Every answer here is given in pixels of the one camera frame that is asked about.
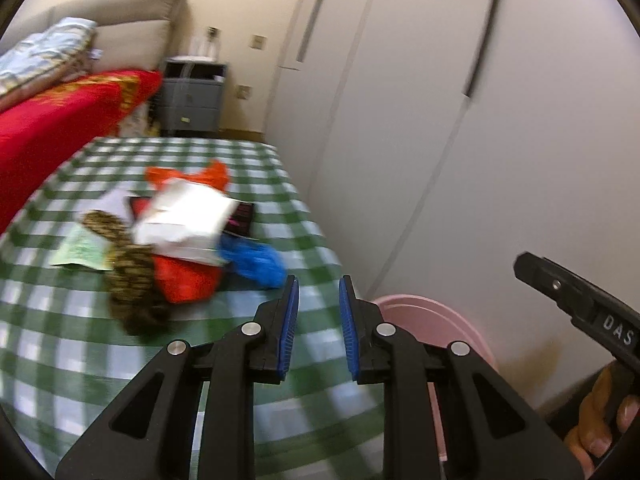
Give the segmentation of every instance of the leopard print fabric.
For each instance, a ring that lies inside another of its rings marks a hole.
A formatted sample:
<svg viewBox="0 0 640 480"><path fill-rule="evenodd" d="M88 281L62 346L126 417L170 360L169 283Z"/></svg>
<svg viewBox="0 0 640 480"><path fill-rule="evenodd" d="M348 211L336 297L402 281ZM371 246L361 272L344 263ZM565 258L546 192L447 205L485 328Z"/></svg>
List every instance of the leopard print fabric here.
<svg viewBox="0 0 640 480"><path fill-rule="evenodd" d="M156 287L151 246L134 245L120 218L104 211L89 211L82 225L113 244L106 274L111 317L131 335L165 328L169 306Z"/></svg>

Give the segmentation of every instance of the red blanket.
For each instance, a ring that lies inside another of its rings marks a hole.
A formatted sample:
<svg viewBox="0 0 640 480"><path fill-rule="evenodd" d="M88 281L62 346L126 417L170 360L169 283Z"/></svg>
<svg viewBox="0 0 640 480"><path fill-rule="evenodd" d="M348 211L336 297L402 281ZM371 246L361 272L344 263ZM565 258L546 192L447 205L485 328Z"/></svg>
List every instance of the red blanket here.
<svg viewBox="0 0 640 480"><path fill-rule="evenodd" d="M0 234L77 150L107 136L159 88L159 72L119 70L56 86L0 114Z"/></svg>

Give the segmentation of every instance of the green checkered tablecloth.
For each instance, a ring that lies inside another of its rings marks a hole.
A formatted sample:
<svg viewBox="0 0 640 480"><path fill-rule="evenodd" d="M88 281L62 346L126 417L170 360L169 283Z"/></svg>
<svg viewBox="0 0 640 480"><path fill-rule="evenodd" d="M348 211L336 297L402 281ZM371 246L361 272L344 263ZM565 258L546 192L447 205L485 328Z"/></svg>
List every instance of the green checkered tablecloth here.
<svg viewBox="0 0 640 480"><path fill-rule="evenodd" d="M209 301L176 307L169 334L142 341L109 318L102 273L47 263L74 213L90 208L108 190L124 182L133 192L147 192L147 166L194 173L213 158L228 167L230 195L257 203L255 237L277 249L300 280L291 370L280 386L255 387L257 475L378 478L382 390L357 386L348 373L337 308L340 265L309 219L276 150L263 144L98 139L49 177L0 238L2 406L31 452L53 472L103 407L163 345L174 338L192 345L216 340L278 295L230 276ZM202 420L199 413L194 460Z"/></svg>

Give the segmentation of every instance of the gray nightstand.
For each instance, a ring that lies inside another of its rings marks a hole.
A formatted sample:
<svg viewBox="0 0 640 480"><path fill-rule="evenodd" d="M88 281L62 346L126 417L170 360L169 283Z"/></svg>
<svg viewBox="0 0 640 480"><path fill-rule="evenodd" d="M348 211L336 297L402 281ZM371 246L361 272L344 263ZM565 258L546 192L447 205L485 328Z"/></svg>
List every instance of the gray nightstand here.
<svg viewBox="0 0 640 480"><path fill-rule="evenodd" d="M158 118L162 137L213 137L219 130L227 65L167 59Z"/></svg>

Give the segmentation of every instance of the gray headboard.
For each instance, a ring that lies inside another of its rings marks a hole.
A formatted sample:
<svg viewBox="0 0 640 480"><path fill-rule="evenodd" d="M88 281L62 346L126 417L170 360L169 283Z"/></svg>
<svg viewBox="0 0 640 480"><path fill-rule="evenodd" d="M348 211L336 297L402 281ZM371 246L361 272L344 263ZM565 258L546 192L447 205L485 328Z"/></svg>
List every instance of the gray headboard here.
<svg viewBox="0 0 640 480"><path fill-rule="evenodd" d="M175 24L186 0L73 0L35 16L13 20L0 39L0 55L34 32L65 16L98 23L94 47L103 51L94 72L139 68L154 70L166 55L177 53Z"/></svg>

